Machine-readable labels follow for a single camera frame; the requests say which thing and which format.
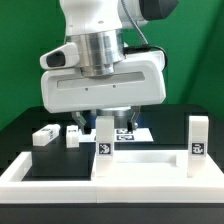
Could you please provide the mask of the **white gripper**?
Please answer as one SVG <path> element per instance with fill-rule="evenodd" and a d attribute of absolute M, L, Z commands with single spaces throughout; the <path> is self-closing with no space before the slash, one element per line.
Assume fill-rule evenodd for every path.
<path fill-rule="evenodd" d="M 166 98 L 162 51 L 128 54 L 114 65 L 110 75 L 86 77 L 78 67 L 78 47 L 70 42 L 40 58 L 45 73 L 41 91 L 45 108 L 51 113 L 72 112 L 83 134 L 91 133 L 90 123 L 80 111 L 132 106 L 129 131 L 138 128 L 142 105 L 160 104 Z"/>

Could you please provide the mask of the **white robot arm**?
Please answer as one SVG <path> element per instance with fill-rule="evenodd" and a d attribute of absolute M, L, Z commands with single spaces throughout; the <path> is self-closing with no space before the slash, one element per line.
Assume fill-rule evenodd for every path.
<path fill-rule="evenodd" d="M 51 113 L 70 112 L 84 134 L 91 131 L 84 111 L 129 107 L 127 128 L 137 128 L 142 105 L 166 98 L 163 49 L 146 40 L 123 42 L 122 30 L 139 29 L 168 17 L 180 0 L 59 0 L 66 21 L 65 42 L 44 54 L 42 98 Z"/>

